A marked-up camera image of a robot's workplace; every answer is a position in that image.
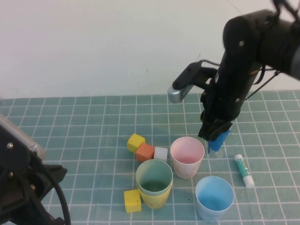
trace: green label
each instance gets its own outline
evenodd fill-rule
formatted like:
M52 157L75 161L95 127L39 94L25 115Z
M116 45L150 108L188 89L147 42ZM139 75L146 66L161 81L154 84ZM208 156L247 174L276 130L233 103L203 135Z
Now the green label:
M250 175L248 167L242 158L236 160L236 164L243 178Z

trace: blue object in gripper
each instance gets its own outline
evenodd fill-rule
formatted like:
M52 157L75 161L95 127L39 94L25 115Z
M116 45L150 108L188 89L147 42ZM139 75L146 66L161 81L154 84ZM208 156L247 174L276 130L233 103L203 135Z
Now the blue object in gripper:
M223 142L225 141L226 137L228 136L230 130L227 130L224 133L221 133L219 137L216 138L214 141L208 142L208 153L210 153L210 149L213 151L219 151Z

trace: stacked cups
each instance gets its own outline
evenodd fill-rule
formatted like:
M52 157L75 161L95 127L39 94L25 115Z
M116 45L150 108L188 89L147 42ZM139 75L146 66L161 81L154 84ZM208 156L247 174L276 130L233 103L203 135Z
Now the stacked cups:
M166 204L173 185L172 169L161 160L147 160L137 168L136 183L144 203L159 209Z

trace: yellow cup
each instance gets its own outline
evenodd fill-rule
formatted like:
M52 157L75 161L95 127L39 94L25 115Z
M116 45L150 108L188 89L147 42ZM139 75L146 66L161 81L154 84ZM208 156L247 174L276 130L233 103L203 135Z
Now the yellow cup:
M149 196L143 193L143 191L140 190L138 184L137 188L139 189L140 195L144 201L144 203L152 209L160 209L162 208L168 201L171 189L172 189L173 183L171 184L169 190L160 196Z

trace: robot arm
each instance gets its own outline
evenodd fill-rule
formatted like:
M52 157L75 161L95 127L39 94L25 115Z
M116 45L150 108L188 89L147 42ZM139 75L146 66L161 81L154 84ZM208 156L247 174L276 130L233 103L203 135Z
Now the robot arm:
M0 134L0 224L71 224L67 202L58 185L67 169L44 165L44 148L1 114ZM53 218L41 203L52 188L59 195L65 220Z
M229 130L264 66L300 80L300 23L280 20L279 14L261 10L229 20L219 68L202 67L205 60L191 63L169 88L173 103L182 101L194 85L204 89L201 138L214 141Z

